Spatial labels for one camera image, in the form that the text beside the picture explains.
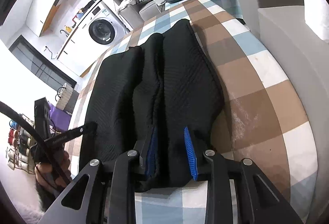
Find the black knit garment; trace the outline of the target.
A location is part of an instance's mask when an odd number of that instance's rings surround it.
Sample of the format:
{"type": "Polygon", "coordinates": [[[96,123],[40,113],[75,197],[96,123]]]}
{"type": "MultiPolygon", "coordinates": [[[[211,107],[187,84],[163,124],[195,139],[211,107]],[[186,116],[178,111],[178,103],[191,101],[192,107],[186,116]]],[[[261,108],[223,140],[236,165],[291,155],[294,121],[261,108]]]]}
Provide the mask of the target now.
{"type": "Polygon", "coordinates": [[[189,21],[181,19],[142,45],[103,60],[85,116],[97,131],[83,136],[79,166],[115,160],[150,135],[146,171],[136,191],[183,187],[192,178],[184,131],[210,143],[223,106],[218,75],[189,21]]]}

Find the purple bag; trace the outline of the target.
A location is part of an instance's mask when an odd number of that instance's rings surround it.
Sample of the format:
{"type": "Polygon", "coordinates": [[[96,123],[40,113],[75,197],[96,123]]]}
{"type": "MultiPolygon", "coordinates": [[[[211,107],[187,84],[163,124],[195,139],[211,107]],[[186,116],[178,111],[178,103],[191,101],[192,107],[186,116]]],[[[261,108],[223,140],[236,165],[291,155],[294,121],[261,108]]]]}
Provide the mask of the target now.
{"type": "Polygon", "coordinates": [[[69,129],[69,124],[71,120],[71,116],[64,112],[63,110],[58,109],[53,106],[53,104],[49,103],[50,107],[50,119],[53,124],[55,124],[56,130],[59,132],[65,132],[69,129]]]}

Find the woven straw basket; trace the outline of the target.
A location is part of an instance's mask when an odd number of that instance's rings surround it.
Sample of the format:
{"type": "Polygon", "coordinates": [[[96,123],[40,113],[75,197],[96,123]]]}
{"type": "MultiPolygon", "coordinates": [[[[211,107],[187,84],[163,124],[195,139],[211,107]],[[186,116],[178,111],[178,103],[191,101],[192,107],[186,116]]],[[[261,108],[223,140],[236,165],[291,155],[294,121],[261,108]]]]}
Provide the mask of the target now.
{"type": "Polygon", "coordinates": [[[79,93],[70,85],[64,83],[62,87],[57,89],[55,96],[56,107],[66,113],[72,114],[75,104],[78,100],[79,93]]]}

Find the shoe rack with shoes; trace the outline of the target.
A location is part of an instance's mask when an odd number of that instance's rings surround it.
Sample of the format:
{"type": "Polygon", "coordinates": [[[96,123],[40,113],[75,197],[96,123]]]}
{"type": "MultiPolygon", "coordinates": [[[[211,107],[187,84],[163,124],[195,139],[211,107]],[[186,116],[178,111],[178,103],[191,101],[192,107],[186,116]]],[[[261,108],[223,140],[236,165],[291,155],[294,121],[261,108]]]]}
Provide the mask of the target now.
{"type": "Polygon", "coordinates": [[[8,147],[6,150],[7,166],[11,170],[22,170],[28,174],[35,173],[31,147],[35,139],[14,120],[9,121],[8,147]]]}

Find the white kitchen cabinet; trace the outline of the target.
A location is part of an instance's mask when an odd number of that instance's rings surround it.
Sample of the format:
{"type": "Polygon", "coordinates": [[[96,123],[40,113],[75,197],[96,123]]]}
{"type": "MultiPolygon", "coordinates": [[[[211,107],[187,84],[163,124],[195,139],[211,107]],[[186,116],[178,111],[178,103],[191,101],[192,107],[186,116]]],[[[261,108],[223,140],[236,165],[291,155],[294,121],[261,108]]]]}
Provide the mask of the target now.
{"type": "Polygon", "coordinates": [[[79,76],[64,60],[59,60],[62,47],[79,23],[77,13],[92,0],[32,0],[26,18],[24,37],[45,59],[70,78],[79,76]]]}

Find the checkered brown blue blanket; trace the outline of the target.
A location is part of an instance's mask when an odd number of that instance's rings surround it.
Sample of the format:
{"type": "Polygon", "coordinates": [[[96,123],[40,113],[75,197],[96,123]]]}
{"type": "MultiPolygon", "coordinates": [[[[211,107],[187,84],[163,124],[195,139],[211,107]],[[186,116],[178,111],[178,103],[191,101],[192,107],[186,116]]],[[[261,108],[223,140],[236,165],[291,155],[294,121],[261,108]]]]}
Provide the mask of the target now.
{"type": "Polygon", "coordinates": [[[81,126],[103,60],[151,34],[188,19],[219,73],[225,108],[212,128],[212,144],[224,157],[250,158],[276,185],[302,221],[309,215],[318,162],[301,100],[286,73],[239,18],[211,0],[188,0],[154,16],[98,54],[82,81],[70,127],[81,126]]]}

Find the white washing machine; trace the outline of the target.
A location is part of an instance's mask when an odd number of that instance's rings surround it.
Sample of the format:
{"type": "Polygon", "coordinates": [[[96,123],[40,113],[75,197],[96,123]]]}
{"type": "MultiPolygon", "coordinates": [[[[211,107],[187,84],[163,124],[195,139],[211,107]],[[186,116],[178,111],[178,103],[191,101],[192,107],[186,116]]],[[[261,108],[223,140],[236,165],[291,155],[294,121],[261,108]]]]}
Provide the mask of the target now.
{"type": "Polygon", "coordinates": [[[102,0],[93,5],[78,25],[73,40],[80,46],[107,49],[119,42],[129,29],[102,0]]]}

